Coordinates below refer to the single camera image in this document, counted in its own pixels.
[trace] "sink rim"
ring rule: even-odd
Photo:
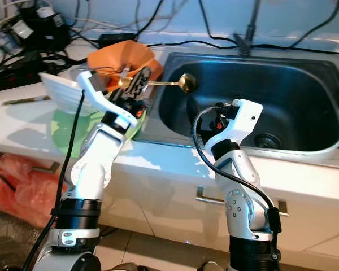
[[[186,60],[177,61],[177,59],[185,58]],[[199,62],[220,62],[220,63],[244,63],[249,65],[267,65],[267,66],[275,66],[281,68],[290,68],[299,72],[310,76],[314,80],[316,80],[325,91],[327,98],[330,100],[332,109],[336,114],[336,118],[339,124],[339,104],[337,103],[337,99],[334,97],[331,89],[329,89],[328,85],[325,84],[324,80],[320,79],[319,76],[311,73],[308,70],[305,70],[300,67],[293,66],[296,63],[299,64],[321,64],[322,67],[327,67],[330,71],[330,76],[334,78],[334,85],[337,86],[336,91],[339,92],[339,72],[337,67],[330,61],[327,60],[303,60],[303,59],[286,59],[286,58],[264,58],[264,57],[250,57],[250,58],[242,58],[239,56],[227,56],[227,55],[210,55],[210,54],[195,54],[195,53],[180,53],[180,52],[172,52],[169,54],[166,66],[170,66],[170,68],[164,70],[163,80],[169,79],[169,77],[173,74],[175,70],[180,68],[185,64],[190,63],[199,63]],[[181,147],[194,147],[193,141],[191,137],[186,137],[184,135],[178,134],[177,132],[170,129],[161,119],[162,125],[169,131],[173,136],[165,137],[157,134],[149,134],[145,131],[146,123],[151,121],[153,115],[157,115],[159,117],[159,105],[164,93],[164,86],[155,88],[155,91],[151,94],[151,99],[153,98],[153,105],[147,115],[145,123],[141,128],[139,134],[135,137],[135,140],[145,141],[150,143],[158,143],[163,145],[172,145],[172,146],[181,146]],[[322,150],[315,151],[293,151],[293,150],[278,150],[278,149],[270,149],[270,148],[258,148],[258,147],[248,147],[243,146],[244,149],[248,151],[250,155],[260,156],[264,158],[275,158],[281,160],[290,160],[290,161],[300,161],[301,163],[310,163],[310,164],[324,164],[323,161],[328,160],[337,160],[337,152],[339,148],[339,137],[338,140],[331,146],[324,148]],[[330,166],[338,167],[338,163],[331,163]]]

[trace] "spoon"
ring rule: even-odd
[[[122,77],[118,85],[121,86],[122,88],[127,88],[129,87],[129,84],[131,83],[132,78],[130,77]],[[198,83],[196,78],[194,78],[193,75],[190,75],[189,73],[183,74],[178,82],[154,82],[154,81],[149,81],[147,83],[149,86],[179,86],[182,88],[184,93],[192,93],[197,90]]]

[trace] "sink drain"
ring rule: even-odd
[[[258,134],[254,139],[256,147],[280,149],[281,142],[270,134]]]

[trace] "faucet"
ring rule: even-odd
[[[251,20],[246,28],[245,39],[241,38],[237,33],[233,34],[238,45],[240,56],[250,56],[251,47],[253,45],[253,38],[256,30],[256,19],[258,17],[260,3],[261,0],[255,0]]]

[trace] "drawer handle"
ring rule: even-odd
[[[45,173],[55,173],[57,169],[60,167],[60,164],[57,162],[53,162],[49,168],[43,168],[43,167],[32,167],[33,171],[40,171],[40,172],[45,172]]]
[[[196,200],[198,200],[200,202],[207,202],[207,203],[216,204],[216,205],[224,205],[223,200],[214,199],[214,198],[204,196],[203,195],[204,190],[205,189],[202,186],[197,186]],[[278,205],[279,205],[279,215],[288,217],[289,216],[288,205],[287,205],[286,201],[279,200]]]
[[[209,198],[203,195],[204,188],[202,186],[197,186],[196,200],[200,202],[207,202],[216,205],[224,205],[224,201],[220,199]]]

